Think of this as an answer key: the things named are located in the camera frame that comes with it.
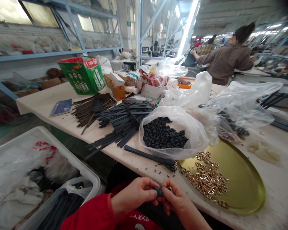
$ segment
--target white table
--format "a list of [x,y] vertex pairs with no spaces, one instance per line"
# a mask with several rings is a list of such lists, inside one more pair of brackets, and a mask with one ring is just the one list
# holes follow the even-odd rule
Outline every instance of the white table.
[[263,76],[263,77],[270,77],[271,76],[271,74],[265,73],[263,71],[255,69],[255,68],[252,68],[252,69],[246,70],[246,71],[241,71],[241,70],[235,69],[235,72],[242,73],[245,75],[258,75],[258,76]]
[[[112,126],[98,128],[98,122],[93,123],[83,135],[82,128],[77,128],[77,121],[74,116],[64,114],[56,117],[49,117],[55,103],[59,100],[73,98],[74,101],[82,100],[90,96],[77,95],[70,83],[63,83],[52,88],[19,98],[16,100],[21,114],[29,112],[37,115],[41,120],[55,126],[56,128],[77,137],[87,143],[92,143],[106,134],[113,131]],[[236,145],[261,175],[267,191],[266,207],[258,214],[252,216],[236,215],[223,208],[206,201],[204,196],[199,193],[187,180],[180,174],[179,170],[173,178],[175,182],[188,193],[189,198],[197,208],[218,219],[234,229],[288,229],[288,133],[273,126],[265,126],[258,131],[250,130],[251,135],[243,141],[243,145]],[[253,142],[265,140],[271,144],[273,149],[281,154],[280,165],[267,163],[252,153],[246,151],[246,147]],[[138,135],[134,135],[127,145],[147,152],[139,145]],[[120,149],[115,143],[103,149],[103,152],[126,167],[135,171],[141,176],[148,176],[161,184],[167,175],[173,176],[173,173],[164,166],[158,165],[154,161],[137,156]]]
[[112,60],[112,61],[110,61],[112,70],[114,70],[114,71],[121,70],[123,68],[124,62],[136,63],[136,61],[134,59]]

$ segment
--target round tray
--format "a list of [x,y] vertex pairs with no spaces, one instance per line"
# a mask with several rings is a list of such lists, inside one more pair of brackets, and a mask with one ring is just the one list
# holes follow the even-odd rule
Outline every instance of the round tray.
[[[227,202],[227,210],[242,215],[259,212],[266,203],[266,190],[259,173],[248,158],[225,140],[220,140],[214,147],[208,146],[204,152],[207,151],[211,154],[211,161],[219,165],[218,172],[229,179],[228,193],[217,196]],[[178,164],[189,170],[189,167],[196,168],[196,162],[203,163],[192,157],[180,160]]]

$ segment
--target worker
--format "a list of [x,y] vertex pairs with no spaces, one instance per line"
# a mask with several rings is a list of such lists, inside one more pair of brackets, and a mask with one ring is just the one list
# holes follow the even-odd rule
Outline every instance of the worker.
[[160,186],[148,177],[138,177],[125,188],[123,184],[125,181],[112,193],[86,202],[65,219],[61,230],[211,229],[187,194],[171,178],[163,181],[163,196],[158,198],[153,188]]
[[199,46],[201,46],[201,45],[202,45],[202,40],[199,39],[199,40],[197,41],[197,43],[194,45],[194,48],[197,48],[197,47],[199,47]]
[[235,69],[244,71],[254,66],[250,60],[251,50],[243,46],[254,28],[254,22],[238,28],[226,46],[217,48],[207,55],[200,57],[195,49],[191,50],[190,54],[195,57],[197,64],[210,63],[207,71],[212,76],[212,83],[226,85]]
[[155,41],[154,45],[150,47],[150,50],[153,53],[153,57],[159,56],[159,43]]

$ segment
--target booklet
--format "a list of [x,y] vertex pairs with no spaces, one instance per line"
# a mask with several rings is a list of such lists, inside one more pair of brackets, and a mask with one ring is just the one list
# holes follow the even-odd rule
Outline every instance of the booklet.
[[55,104],[50,116],[54,117],[54,116],[58,116],[58,115],[61,115],[61,114],[65,114],[65,113],[71,112],[72,103],[73,103],[73,99],[68,99],[68,100],[65,100],[65,101],[58,101]]

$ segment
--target dark hair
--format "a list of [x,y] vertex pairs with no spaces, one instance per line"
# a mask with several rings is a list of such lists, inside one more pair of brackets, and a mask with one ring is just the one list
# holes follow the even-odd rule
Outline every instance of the dark hair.
[[247,26],[241,26],[238,29],[236,29],[234,36],[236,36],[238,43],[243,44],[249,38],[254,29],[255,29],[255,22],[251,22]]
[[209,44],[212,44],[213,42],[214,42],[214,37],[212,37],[212,38],[209,38],[209,40],[208,40],[207,44],[209,45]]

